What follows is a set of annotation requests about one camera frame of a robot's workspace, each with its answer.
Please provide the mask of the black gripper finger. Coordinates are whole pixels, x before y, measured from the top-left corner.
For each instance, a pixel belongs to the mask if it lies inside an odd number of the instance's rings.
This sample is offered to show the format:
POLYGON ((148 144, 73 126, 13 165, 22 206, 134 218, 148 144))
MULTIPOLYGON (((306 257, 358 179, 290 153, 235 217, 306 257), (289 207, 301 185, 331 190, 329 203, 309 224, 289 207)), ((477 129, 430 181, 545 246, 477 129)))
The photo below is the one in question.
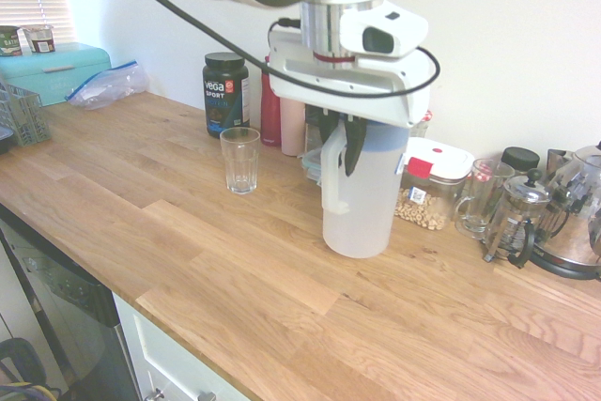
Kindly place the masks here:
POLYGON ((344 124, 347 139, 345 171, 346 175, 350 177, 355 170, 362 152, 367 133, 367 120, 358 116, 346 116, 344 124))
POLYGON ((339 113, 329 109, 320 110, 320 139, 323 144, 327 142, 331 134, 339 124, 339 113))

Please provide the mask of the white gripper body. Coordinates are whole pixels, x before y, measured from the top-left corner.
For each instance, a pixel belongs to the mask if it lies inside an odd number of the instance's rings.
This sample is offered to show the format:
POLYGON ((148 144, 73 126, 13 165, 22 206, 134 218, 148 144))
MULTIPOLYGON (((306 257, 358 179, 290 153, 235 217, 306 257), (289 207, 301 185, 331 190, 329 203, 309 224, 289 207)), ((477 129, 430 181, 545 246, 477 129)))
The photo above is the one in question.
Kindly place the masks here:
POLYGON ((301 34, 270 32, 270 67, 304 86, 271 76, 282 99, 410 128, 423 119, 430 99, 431 60, 415 50, 401 59, 358 55, 354 62, 321 62, 301 34))

